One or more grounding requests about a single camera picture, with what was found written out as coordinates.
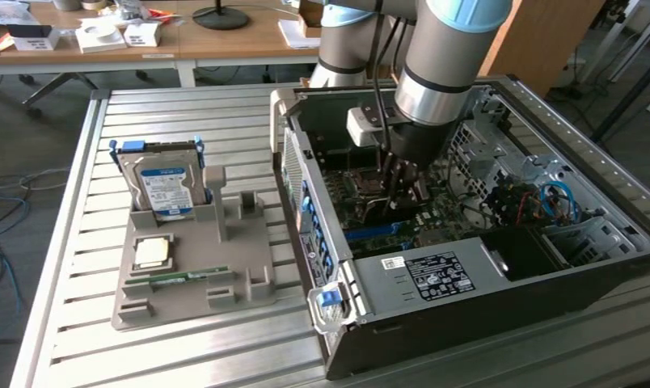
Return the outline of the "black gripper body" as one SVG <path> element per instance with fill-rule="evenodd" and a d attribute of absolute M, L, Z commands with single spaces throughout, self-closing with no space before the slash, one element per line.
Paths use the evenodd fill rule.
<path fill-rule="evenodd" d="M 427 126 L 405 122 L 391 127 L 391 154 L 396 161 L 409 162 L 427 168 L 447 150 L 449 136 L 455 134 L 457 121 Z"/>

